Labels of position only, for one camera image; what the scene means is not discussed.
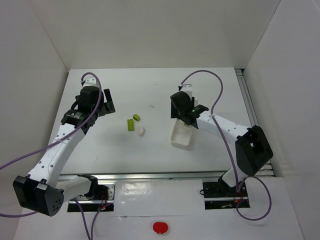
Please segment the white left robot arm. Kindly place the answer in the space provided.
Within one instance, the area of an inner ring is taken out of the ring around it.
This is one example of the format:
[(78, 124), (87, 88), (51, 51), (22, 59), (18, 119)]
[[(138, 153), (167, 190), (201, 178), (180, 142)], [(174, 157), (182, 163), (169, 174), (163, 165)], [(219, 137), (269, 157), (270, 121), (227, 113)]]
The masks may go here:
[(26, 176), (13, 181), (17, 201), (25, 209), (52, 217), (64, 202), (80, 195), (93, 199), (100, 190), (98, 179), (85, 173), (58, 182), (68, 159), (97, 119), (116, 111), (110, 90), (102, 89), (95, 74), (85, 73), (80, 82), (80, 94), (63, 115), (53, 142)]

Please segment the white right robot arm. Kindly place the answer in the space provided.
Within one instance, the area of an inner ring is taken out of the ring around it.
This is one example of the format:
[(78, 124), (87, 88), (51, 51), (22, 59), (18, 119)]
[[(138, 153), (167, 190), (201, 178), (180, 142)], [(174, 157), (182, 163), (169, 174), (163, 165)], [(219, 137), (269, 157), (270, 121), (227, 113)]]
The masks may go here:
[(229, 188), (237, 187), (247, 177), (253, 177), (274, 156), (263, 129), (239, 125), (209, 112), (203, 105), (195, 105), (195, 98), (184, 91), (170, 97), (171, 118), (188, 126), (220, 137), (226, 144), (231, 168), (219, 181)]

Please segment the white divided plastic tray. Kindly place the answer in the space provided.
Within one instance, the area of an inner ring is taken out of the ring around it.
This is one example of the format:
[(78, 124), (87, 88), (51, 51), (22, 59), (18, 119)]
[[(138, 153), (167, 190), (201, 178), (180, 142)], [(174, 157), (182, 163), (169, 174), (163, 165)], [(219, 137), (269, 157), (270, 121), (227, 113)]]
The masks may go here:
[(175, 123), (170, 137), (171, 144), (181, 148), (188, 147), (192, 138), (192, 128), (194, 127), (191, 125), (185, 126), (184, 122), (179, 119), (172, 119), (175, 120)]

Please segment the large green lego brick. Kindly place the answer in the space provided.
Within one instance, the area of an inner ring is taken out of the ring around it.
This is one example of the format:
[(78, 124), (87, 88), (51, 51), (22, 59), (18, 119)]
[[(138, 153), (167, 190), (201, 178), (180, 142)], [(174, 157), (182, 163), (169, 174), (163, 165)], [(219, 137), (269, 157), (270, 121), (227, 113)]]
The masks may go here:
[(132, 118), (127, 120), (127, 130), (129, 132), (132, 132), (135, 130), (135, 122)]

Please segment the small green lego brick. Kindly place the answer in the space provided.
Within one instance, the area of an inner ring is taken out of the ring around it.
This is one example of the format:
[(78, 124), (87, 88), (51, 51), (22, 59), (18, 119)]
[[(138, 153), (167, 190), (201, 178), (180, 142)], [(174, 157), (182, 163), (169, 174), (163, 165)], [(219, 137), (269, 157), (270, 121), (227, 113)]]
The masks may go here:
[(135, 121), (137, 121), (137, 122), (140, 121), (140, 116), (139, 116), (138, 114), (134, 114), (134, 115), (132, 116), (132, 118), (133, 118)]

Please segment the white lego piece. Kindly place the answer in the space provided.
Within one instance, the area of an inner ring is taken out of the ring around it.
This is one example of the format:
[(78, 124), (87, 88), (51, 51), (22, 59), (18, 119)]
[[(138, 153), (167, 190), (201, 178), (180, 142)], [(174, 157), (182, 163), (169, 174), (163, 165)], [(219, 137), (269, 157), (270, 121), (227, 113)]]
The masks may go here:
[(138, 130), (138, 134), (140, 137), (142, 137), (145, 134), (146, 130), (144, 127), (140, 127)]

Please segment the red round button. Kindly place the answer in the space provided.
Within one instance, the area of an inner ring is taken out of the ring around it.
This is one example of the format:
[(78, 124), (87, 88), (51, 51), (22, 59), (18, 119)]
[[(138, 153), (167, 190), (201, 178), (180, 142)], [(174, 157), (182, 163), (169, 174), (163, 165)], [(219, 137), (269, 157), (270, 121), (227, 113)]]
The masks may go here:
[(163, 221), (156, 221), (153, 226), (152, 229), (155, 233), (163, 235), (165, 233), (168, 232), (169, 230), (169, 226), (166, 222)]

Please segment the aluminium front rail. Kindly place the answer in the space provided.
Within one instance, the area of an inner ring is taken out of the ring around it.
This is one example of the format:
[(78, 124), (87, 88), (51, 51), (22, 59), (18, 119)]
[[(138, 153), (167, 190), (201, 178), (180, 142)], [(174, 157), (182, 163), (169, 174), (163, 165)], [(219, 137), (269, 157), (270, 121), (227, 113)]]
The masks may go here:
[(99, 180), (177, 180), (177, 179), (212, 179), (219, 178), (223, 171), (194, 171), (194, 172), (160, 172), (160, 173), (118, 173), (118, 174), (93, 174)]

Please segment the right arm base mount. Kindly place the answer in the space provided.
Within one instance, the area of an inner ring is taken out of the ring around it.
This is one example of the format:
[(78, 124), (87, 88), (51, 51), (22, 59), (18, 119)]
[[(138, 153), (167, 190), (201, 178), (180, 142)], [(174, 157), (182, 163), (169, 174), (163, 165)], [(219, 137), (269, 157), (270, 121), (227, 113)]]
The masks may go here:
[(199, 194), (204, 197), (206, 210), (235, 209), (238, 203), (239, 208), (250, 208), (245, 184), (237, 192), (235, 187), (223, 189), (218, 182), (203, 182)]

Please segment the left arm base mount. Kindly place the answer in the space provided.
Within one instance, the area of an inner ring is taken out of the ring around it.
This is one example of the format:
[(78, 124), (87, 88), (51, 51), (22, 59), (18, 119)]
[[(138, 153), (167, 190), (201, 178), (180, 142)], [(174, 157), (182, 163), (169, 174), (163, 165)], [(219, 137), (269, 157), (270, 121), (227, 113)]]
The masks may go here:
[(80, 204), (84, 213), (96, 213), (114, 211), (116, 185), (114, 183), (99, 184), (93, 197), (78, 195), (75, 200)]

